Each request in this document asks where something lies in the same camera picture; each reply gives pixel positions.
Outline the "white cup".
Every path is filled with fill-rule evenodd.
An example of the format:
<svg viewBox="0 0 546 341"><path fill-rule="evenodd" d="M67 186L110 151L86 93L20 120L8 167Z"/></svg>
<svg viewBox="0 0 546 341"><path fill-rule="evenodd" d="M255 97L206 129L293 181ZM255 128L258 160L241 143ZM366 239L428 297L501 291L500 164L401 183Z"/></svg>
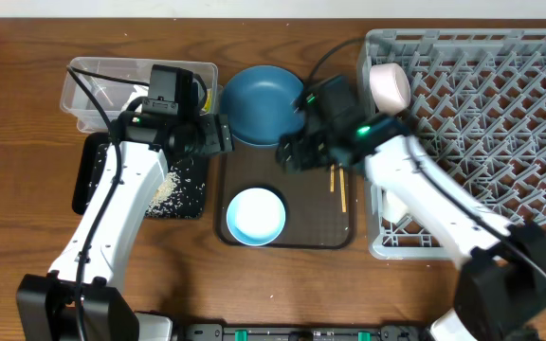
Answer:
<svg viewBox="0 0 546 341"><path fill-rule="evenodd" d="M382 217L392 223L399 223L405 216L410 213L408 206L403 203L399 197L394 195L389 190L385 190L382 194Z"/></svg>

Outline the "yellow green snack wrapper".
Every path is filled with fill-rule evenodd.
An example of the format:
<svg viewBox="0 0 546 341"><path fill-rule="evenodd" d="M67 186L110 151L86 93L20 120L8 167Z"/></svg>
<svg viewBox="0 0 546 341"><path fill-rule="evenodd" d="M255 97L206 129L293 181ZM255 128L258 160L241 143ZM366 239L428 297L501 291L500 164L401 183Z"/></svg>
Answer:
<svg viewBox="0 0 546 341"><path fill-rule="evenodd" d="M204 107L203 107L203 109L202 109L202 112L203 112L204 114L207 114L207 113L209 112L211 106L212 106L212 90L209 89L209 90L207 91L207 98L206 98L205 105L204 105Z"/></svg>

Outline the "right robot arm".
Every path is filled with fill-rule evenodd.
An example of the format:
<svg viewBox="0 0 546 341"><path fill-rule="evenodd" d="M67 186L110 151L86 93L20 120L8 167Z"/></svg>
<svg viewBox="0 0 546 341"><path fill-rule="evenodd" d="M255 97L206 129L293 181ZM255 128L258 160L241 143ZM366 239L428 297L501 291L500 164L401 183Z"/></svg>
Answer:
<svg viewBox="0 0 546 341"><path fill-rule="evenodd" d="M403 71L377 75L379 114L368 117L348 82L334 77L296 100L303 130L276 152L287 172L361 167L374 185L406 206L459 270L452 309L428 328L430 340L504 340L546 309L546 237L534 223L512 224L459 186L397 119L410 104Z"/></svg>

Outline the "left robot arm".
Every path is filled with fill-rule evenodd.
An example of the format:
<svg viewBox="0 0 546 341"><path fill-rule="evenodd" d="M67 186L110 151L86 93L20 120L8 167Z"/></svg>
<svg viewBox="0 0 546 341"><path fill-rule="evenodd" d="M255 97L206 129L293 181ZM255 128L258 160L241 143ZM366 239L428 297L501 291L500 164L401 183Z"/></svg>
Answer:
<svg viewBox="0 0 546 341"><path fill-rule="evenodd" d="M173 322L137 313L122 296L126 267L156 190L171 166L232 151L225 117L204 115L207 87L190 70L156 64L146 96L115 119L82 220L47 274L23 277L16 304L28 340L171 340Z"/></svg>

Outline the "white tissue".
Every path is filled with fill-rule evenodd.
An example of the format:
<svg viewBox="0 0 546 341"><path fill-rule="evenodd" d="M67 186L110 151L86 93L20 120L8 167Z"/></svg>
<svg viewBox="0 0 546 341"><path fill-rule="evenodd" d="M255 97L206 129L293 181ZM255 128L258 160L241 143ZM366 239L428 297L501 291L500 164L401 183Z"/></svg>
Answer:
<svg viewBox="0 0 546 341"><path fill-rule="evenodd" d="M141 112L142 104L146 99L145 96L141 96L138 93L133 93L128 101L123 105L122 111Z"/></svg>

